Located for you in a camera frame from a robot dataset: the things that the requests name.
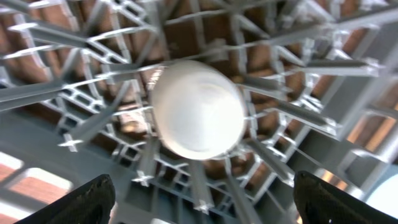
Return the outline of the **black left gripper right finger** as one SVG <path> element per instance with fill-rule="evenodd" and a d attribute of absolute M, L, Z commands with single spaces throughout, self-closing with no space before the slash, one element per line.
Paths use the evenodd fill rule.
<path fill-rule="evenodd" d="M 303 224 L 397 224 L 397 219 L 302 170 L 294 177 L 294 202 Z"/>

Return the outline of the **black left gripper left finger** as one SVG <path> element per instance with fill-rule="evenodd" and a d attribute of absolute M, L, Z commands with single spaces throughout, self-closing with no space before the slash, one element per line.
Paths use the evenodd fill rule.
<path fill-rule="evenodd" d="M 116 193 L 108 174 L 101 174 L 16 224 L 108 224 Z"/>

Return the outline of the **light blue saucer bowl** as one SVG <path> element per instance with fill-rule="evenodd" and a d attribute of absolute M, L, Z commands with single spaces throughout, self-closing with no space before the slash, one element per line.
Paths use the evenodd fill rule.
<path fill-rule="evenodd" d="M 397 175 L 384 181 L 368 197 L 371 207 L 397 218 Z"/>

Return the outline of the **white plastic cup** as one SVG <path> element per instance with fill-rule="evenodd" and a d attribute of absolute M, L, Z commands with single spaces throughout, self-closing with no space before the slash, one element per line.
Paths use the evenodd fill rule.
<path fill-rule="evenodd" d="M 164 69 L 150 92 L 155 129 L 179 156 L 208 160 L 232 150 L 246 130 L 247 109 L 235 83 L 204 63 Z"/>

